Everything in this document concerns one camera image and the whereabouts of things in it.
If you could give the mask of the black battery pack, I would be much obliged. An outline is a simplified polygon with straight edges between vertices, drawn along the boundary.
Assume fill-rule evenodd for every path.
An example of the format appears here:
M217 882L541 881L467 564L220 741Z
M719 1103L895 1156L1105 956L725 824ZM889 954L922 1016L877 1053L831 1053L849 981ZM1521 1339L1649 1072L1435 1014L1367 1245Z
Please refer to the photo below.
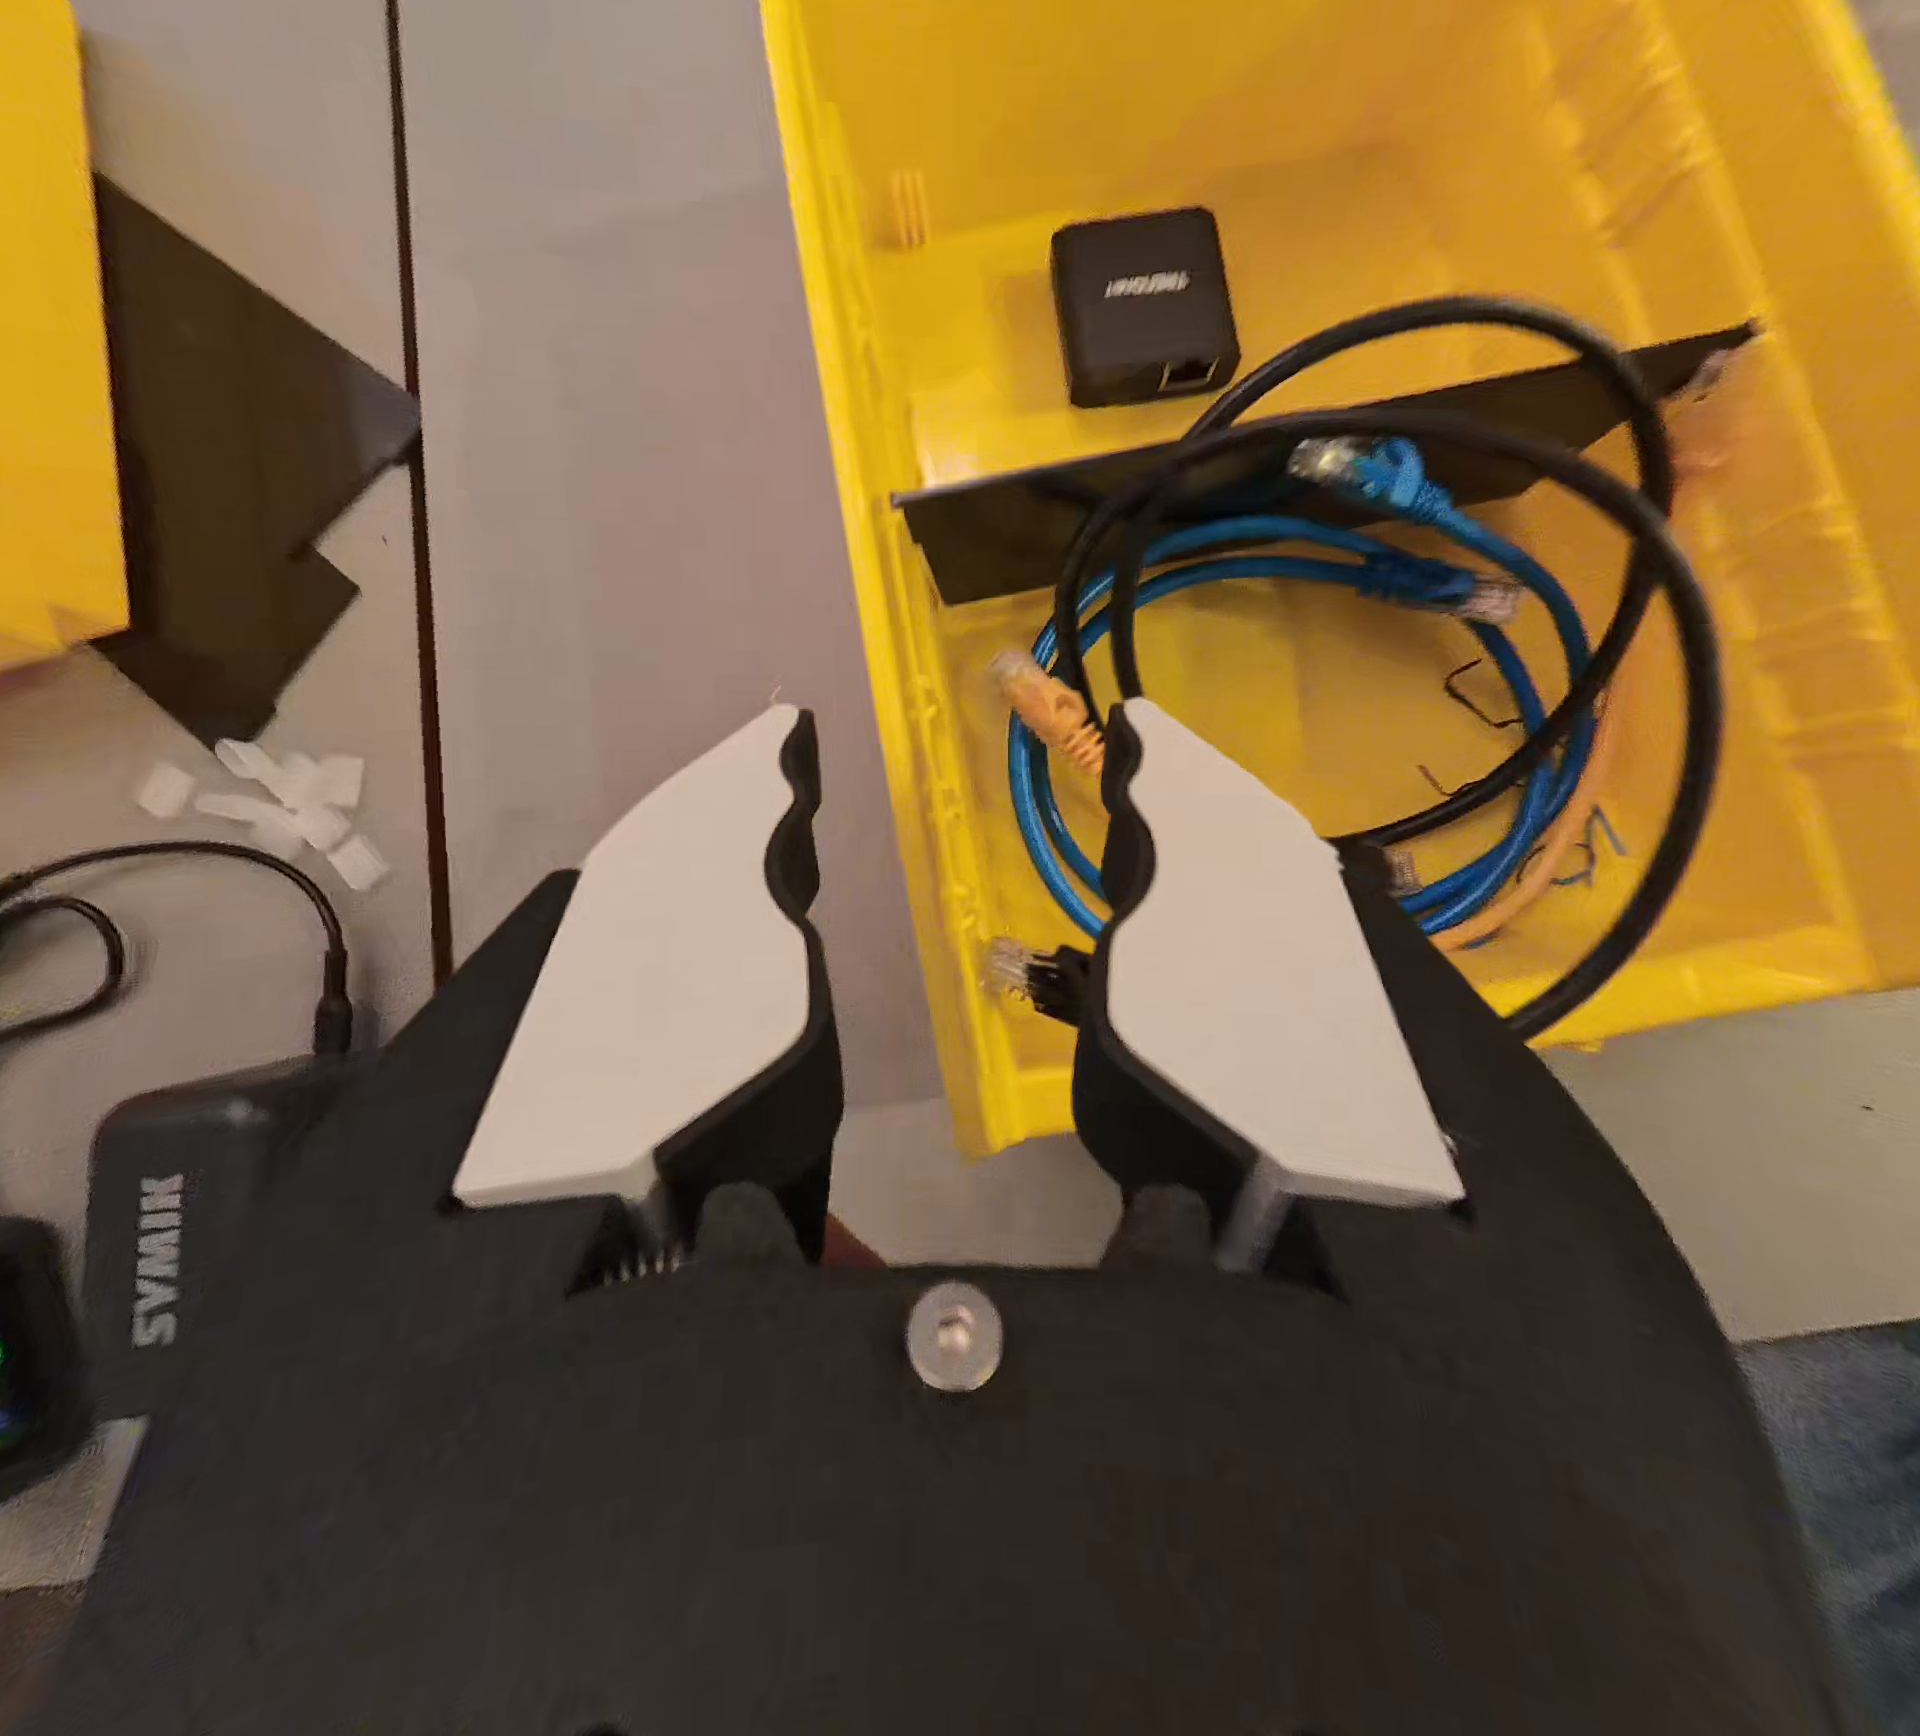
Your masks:
M81 1262L101 1425L165 1414L227 1341L310 1136L375 1064L372 1049L271 1061L135 1094L101 1121Z

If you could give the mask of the pile of white plastic clips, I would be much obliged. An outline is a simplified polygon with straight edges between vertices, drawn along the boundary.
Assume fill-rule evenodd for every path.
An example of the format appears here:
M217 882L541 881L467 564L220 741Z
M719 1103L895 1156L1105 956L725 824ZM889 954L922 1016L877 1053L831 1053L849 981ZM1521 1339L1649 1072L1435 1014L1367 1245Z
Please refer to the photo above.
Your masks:
M350 893L375 893L391 867L358 824L362 794L364 763L358 757L281 754L253 739L220 737L205 763L153 763L131 805L157 826L236 831L281 861L321 859Z

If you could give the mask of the black network switch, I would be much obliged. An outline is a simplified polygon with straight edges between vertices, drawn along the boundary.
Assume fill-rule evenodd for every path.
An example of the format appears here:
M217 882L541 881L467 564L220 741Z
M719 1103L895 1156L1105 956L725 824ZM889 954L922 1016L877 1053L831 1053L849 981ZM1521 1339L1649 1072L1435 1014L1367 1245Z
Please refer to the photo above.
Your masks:
M1236 379L1241 342L1212 211L1067 225L1047 268L1070 405L1172 402Z

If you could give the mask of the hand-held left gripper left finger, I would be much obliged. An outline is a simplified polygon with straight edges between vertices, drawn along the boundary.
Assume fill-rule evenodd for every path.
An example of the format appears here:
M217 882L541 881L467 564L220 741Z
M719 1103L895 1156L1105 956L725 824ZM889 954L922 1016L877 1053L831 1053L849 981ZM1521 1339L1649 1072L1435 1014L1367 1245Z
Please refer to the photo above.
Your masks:
M767 706L581 861L453 1175L469 1209L612 1197L690 1229L746 1183L826 1209L844 1116L813 713Z

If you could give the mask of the yellow plastic bin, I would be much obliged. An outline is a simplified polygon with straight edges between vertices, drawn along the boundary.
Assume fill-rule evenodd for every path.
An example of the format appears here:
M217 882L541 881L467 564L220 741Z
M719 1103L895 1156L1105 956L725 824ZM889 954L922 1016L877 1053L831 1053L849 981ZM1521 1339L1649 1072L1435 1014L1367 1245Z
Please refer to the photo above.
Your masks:
M902 498L1168 441L1076 410L1078 220L1206 208L1242 359L1495 293L1650 348L1758 328L1685 460L1726 751L1686 886L1551 1044L1916 986L1916 168L1847 0L761 0L915 962L967 1147L1067 1131L1064 1028L986 989L1074 939L1021 850L989 653Z
M66 0L3 0L3 671L126 620L84 43Z

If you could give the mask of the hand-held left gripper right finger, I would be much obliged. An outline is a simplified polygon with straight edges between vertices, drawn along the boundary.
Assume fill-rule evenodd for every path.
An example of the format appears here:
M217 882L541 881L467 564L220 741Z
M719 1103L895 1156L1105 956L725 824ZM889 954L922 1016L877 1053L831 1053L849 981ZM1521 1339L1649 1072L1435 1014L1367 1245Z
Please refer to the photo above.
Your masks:
M1267 1265L1298 1203L1462 1204L1330 843L1145 696L1109 720L1101 785L1076 1098L1120 1080L1225 1165L1215 1262Z

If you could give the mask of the black device with lit display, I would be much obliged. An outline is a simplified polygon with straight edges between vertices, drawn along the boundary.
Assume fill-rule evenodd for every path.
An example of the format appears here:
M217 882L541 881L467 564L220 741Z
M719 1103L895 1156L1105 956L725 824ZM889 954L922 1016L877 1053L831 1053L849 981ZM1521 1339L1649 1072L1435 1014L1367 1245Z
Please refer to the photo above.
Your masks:
M91 1435L84 1348L45 1221L3 1219L3 1500L61 1469Z

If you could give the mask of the black bin divider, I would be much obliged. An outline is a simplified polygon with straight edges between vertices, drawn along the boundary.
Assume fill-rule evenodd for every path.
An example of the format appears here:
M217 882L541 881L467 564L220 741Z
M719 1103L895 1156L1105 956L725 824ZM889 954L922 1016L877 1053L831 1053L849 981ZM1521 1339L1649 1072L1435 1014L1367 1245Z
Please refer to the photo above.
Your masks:
M358 599L321 539L416 399L98 175L129 620L98 653L205 746L255 739Z
M1376 405L1398 416L1439 413L1477 429L1557 441L1575 453L1599 448L1627 424L1624 404L1576 360L1378 399ZM1051 588L1093 509L1173 448L1173 441L1154 441L1058 459L995 477L902 491L893 504L922 552L945 605L1013 597ZM1289 443L1273 433L1273 418L1231 428L1225 448L1216 470L1185 485L1185 498L1172 514L1175 524L1267 509L1358 524L1358 509L1341 509L1322 491L1299 491L1280 473Z

